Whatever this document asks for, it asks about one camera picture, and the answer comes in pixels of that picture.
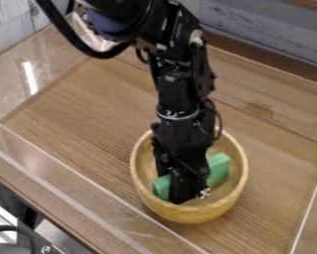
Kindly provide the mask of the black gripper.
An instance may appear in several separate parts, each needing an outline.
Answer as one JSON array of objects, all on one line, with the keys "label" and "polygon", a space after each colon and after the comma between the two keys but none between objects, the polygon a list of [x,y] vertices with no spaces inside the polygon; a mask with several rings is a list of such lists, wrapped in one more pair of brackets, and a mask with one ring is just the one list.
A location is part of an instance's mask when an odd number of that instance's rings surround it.
[{"label": "black gripper", "polygon": [[168,200],[180,204],[210,195],[210,168],[206,153],[214,142],[215,115],[177,121],[161,119],[151,124],[156,174],[168,172]]}]

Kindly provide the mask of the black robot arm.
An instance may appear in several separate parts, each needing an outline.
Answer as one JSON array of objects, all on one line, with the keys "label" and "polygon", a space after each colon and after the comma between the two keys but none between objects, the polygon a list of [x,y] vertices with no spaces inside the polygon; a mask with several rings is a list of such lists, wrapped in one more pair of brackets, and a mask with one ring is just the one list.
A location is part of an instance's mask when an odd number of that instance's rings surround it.
[{"label": "black robot arm", "polygon": [[115,43],[93,49],[80,38],[52,0],[36,0],[72,46],[96,59],[128,47],[148,65],[157,91],[151,144],[156,173],[168,177],[167,200],[180,204],[210,195],[207,150],[222,136],[222,117],[208,98],[215,74],[199,19],[175,0],[76,0],[90,32]]}]

